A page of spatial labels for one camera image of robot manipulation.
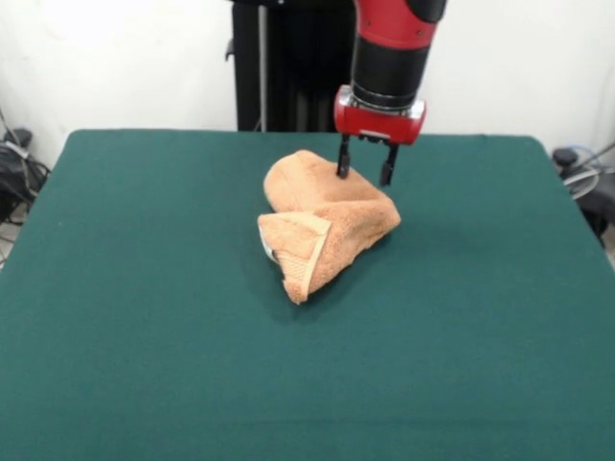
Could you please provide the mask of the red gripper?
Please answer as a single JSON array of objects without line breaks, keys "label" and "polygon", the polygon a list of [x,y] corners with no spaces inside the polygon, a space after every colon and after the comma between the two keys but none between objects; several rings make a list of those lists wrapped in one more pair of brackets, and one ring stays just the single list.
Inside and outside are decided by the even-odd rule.
[{"label": "red gripper", "polygon": [[392,181],[399,145],[411,145],[422,129],[427,104],[416,100],[401,111],[384,111],[364,106],[349,85],[342,85],[335,96],[333,118],[341,135],[336,176],[346,179],[350,170],[349,144],[351,136],[382,139],[388,143],[388,155],[381,167],[380,186]]}]

